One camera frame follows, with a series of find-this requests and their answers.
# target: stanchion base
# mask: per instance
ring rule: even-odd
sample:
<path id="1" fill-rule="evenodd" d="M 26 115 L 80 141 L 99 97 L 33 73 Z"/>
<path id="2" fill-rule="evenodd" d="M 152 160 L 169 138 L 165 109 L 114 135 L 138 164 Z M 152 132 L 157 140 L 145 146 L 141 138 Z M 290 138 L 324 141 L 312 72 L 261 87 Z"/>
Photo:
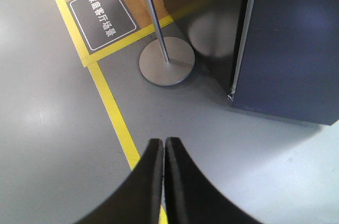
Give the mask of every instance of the stanchion base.
<path id="1" fill-rule="evenodd" d="M 184 40 L 165 37 L 169 62 L 165 62 L 159 41 L 151 42 L 142 51 L 139 67 L 142 75 L 158 86 L 171 86 L 182 82 L 193 69 L 195 56 L 192 47 Z"/>

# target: metal post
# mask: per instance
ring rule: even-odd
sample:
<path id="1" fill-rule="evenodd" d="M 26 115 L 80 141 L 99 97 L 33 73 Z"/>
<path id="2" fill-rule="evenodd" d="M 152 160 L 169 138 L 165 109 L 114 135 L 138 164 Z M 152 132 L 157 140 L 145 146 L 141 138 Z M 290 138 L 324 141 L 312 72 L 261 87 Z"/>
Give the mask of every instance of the metal post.
<path id="1" fill-rule="evenodd" d="M 146 1 L 147 1 L 147 5 L 148 5 L 149 15 L 152 19 L 152 22 L 153 22 L 153 25 L 154 25 L 154 28 L 155 28 L 155 34 L 156 34 L 157 39 L 159 41 L 161 52 L 164 56 L 164 60 L 165 60 L 165 62 L 170 62 L 170 59 L 168 58 L 168 52 L 167 52 L 167 49 L 166 49 L 163 34 L 161 32 L 161 28 L 160 28 L 160 24 L 159 24 L 159 21 L 158 21 L 158 16 L 157 16 L 157 12 L 155 10 L 153 0 L 146 0 Z"/>

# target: black sign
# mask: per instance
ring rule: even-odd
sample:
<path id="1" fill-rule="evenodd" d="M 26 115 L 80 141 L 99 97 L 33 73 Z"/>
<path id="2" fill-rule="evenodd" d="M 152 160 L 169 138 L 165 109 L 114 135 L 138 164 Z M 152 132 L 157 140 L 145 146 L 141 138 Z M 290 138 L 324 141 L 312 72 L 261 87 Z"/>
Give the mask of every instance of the black sign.
<path id="1" fill-rule="evenodd" d="M 140 29 L 123 0 L 72 0 L 68 6 L 89 53 Z"/>

